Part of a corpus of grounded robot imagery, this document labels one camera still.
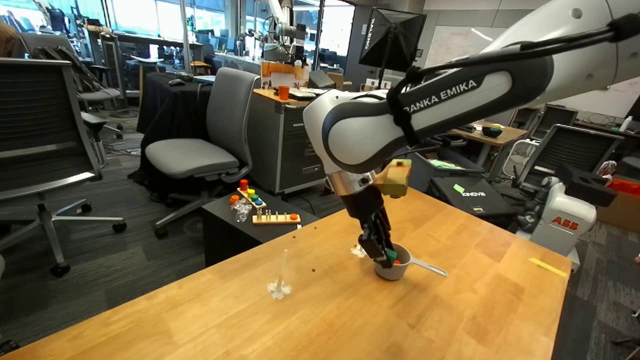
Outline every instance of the black tablecloth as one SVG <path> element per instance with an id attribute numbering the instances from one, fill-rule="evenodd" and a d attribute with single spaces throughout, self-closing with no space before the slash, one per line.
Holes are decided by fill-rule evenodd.
<path id="1" fill-rule="evenodd" d="M 209 141 L 206 113 L 210 85 L 199 83 L 169 86 L 175 74 L 151 73 L 145 76 L 137 132 L 145 134 L 140 143 L 140 168 L 129 177 L 155 192 L 179 192 L 189 188 L 185 181 L 176 181 L 156 169 L 145 156 L 149 144 L 171 138 L 200 138 Z"/>

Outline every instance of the wooden peg board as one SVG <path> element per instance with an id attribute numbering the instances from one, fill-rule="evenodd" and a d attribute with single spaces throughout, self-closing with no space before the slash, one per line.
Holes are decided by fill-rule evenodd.
<path id="1" fill-rule="evenodd" d="M 260 208 L 265 208 L 265 207 L 267 206 L 267 203 L 266 203 L 266 202 L 264 202 L 264 200 L 262 200 L 262 199 L 261 199 L 261 200 L 262 200 L 262 205 L 260 205 L 260 206 L 256 205 L 253 201 L 251 201 L 251 198 L 249 197 L 249 195 L 247 195 L 247 194 L 246 194 L 246 192 L 244 192 L 244 191 L 240 190 L 240 188 L 237 188 L 237 190 L 238 190 L 238 192 L 239 192 L 240 194 L 242 194 L 242 196 L 244 196 L 244 198 L 245 198 L 248 202 L 251 202 L 251 205 L 253 205 L 253 207 L 254 207 L 254 208 L 256 208 L 256 209 L 260 209 Z"/>
<path id="2" fill-rule="evenodd" d="M 252 217 L 254 225 L 269 225 L 269 224 L 300 224 L 300 215 L 296 220 L 291 220 L 290 214 L 271 215 L 271 220 L 265 214 L 262 214 L 262 219 L 258 220 L 258 215 Z"/>

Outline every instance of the black bowl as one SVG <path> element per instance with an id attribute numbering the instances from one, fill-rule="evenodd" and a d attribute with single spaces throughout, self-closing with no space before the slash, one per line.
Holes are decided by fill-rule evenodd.
<path id="1" fill-rule="evenodd" d="M 502 134 L 502 129 L 491 126 L 483 126 L 482 134 L 490 138 L 497 138 L 498 136 L 500 136 L 500 134 Z"/>

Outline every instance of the wooden tabletop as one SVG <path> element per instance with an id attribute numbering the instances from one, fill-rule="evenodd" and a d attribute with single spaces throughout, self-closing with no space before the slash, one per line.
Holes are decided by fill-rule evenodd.
<path id="1" fill-rule="evenodd" d="M 416 190 L 385 197 L 411 265 L 379 278 L 343 210 L 32 343 L 14 359 L 550 359 L 570 261 Z M 272 299 L 288 249 L 284 281 Z"/>
<path id="2" fill-rule="evenodd" d="M 308 101 L 300 101 L 300 100 L 295 100 L 291 98 L 289 98 L 289 100 L 280 100 L 280 97 L 274 93 L 273 89 L 253 89 L 253 92 L 258 95 L 264 96 L 268 99 L 271 99 L 273 101 L 281 102 L 283 104 L 306 105 L 309 103 Z"/>
<path id="3" fill-rule="evenodd" d="M 584 121 L 576 121 L 573 124 L 575 126 L 586 127 L 588 129 L 602 131 L 604 133 L 609 133 L 609 134 L 618 135 L 618 136 L 629 136 L 632 138 L 640 139 L 640 134 L 630 133 L 628 131 L 614 130 L 614 129 L 611 129 L 609 126 L 602 126 L 600 124 L 592 124 L 590 122 L 584 122 Z"/>
<path id="4" fill-rule="evenodd" d="M 493 123 L 482 120 L 482 121 L 477 121 L 474 124 L 485 126 Z M 505 146 L 510 142 L 514 142 L 527 134 L 526 130 L 516 129 L 515 127 L 510 127 L 510 126 L 505 126 L 504 129 L 502 129 L 502 134 L 500 134 L 496 138 L 490 138 L 488 136 L 485 136 L 482 134 L 482 131 L 474 131 L 473 133 L 468 133 L 460 129 L 453 129 L 451 130 L 451 132 L 460 134 L 469 140 L 473 140 L 481 143 L 487 143 L 492 146 L 500 146 L 500 147 Z"/>

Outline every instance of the black table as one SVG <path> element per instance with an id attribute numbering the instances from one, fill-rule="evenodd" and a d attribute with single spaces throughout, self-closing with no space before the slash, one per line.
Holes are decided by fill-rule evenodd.
<path id="1" fill-rule="evenodd" d="M 145 76 L 137 132 L 145 134 L 140 143 L 140 168 L 129 177 L 155 192 L 180 192 L 191 187 L 164 175 L 145 156 L 151 143 L 173 138 L 199 138 L 209 141 L 206 126 L 211 85 L 187 82 L 169 86 L 175 74 L 152 72 Z"/>
<path id="2" fill-rule="evenodd" d="M 256 189 L 255 192 L 266 201 L 267 209 L 272 214 L 276 211 L 280 214 L 299 214 L 302 226 L 318 220 L 314 215 L 265 191 Z M 296 224 L 253 225 L 251 216 L 256 214 L 255 209 L 249 213 L 245 222 L 236 222 L 236 211 L 231 210 L 229 205 L 231 195 L 235 194 L 229 194 L 202 207 L 206 266 L 215 265 L 298 228 Z"/>

